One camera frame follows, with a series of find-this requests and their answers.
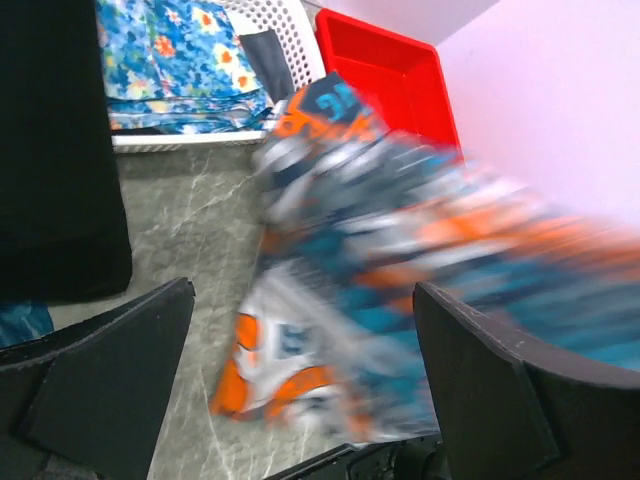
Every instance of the white wall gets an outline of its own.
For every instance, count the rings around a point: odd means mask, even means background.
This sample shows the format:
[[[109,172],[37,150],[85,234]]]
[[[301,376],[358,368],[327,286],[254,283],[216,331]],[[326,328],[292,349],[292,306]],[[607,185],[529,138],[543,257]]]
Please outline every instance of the white wall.
[[[502,0],[438,50],[467,153],[640,226],[640,1]]]
[[[498,0],[308,0],[373,25],[440,43]]]

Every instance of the floral shirt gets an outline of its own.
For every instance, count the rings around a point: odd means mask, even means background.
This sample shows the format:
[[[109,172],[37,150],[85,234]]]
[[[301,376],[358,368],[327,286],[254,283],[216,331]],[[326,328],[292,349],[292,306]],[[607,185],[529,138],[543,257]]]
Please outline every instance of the floral shirt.
[[[96,0],[114,130],[232,131],[271,107],[224,9],[207,1]]]

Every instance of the gray marble surface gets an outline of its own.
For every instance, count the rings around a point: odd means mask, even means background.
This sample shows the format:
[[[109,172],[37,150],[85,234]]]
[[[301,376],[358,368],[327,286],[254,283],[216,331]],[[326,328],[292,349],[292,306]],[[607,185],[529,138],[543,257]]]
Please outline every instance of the gray marble surface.
[[[315,432],[268,430],[208,413],[260,237],[251,152],[227,147],[120,157],[134,252],[131,285],[118,298],[51,309],[62,328],[174,277],[194,282],[191,328],[149,480],[262,479],[335,446]]]

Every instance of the red plastic tray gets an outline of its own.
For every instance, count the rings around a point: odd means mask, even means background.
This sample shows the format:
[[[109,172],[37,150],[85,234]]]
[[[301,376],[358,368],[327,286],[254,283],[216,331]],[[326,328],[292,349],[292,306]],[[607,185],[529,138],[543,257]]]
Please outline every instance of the red plastic tray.
[[[327,71],[336,71],[392,130],[460,146],[438,53],[426,43],[332,10],[316,17]]]

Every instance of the white plastic basket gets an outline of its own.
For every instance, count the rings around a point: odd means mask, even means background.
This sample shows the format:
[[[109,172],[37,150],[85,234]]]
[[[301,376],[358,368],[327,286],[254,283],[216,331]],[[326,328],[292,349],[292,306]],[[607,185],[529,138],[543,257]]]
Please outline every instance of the white plastic basket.
[[[210,0],[225,7],[237,34],[273,29],[280,38],[295,88],[325,76],[313,29],[300,0]],[[258,143],[261,131],[198,135],[114,135],[116,153],[147,153],[213,145]]]

